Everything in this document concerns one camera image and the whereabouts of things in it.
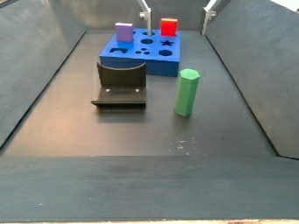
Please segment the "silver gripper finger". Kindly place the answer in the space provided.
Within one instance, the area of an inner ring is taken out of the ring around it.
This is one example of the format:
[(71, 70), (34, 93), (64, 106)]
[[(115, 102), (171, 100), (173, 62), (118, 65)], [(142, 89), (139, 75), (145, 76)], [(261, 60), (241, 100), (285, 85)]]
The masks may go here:
[(142, 11), (139, 12), (139, 17), (145, 19), (147, 23), (147, 35), (153, 35), (153, 9), (149, 7), (146, 0), (137, 0)]
[(207, 31), (209, 22), (211, 18), (217, 15), (214, 11), (218, 4), (218, 0), (210, 0), (209, 4), (203, 7), (203, 22), (202, 22), (202, 31), (201, 34), (205, 35)]

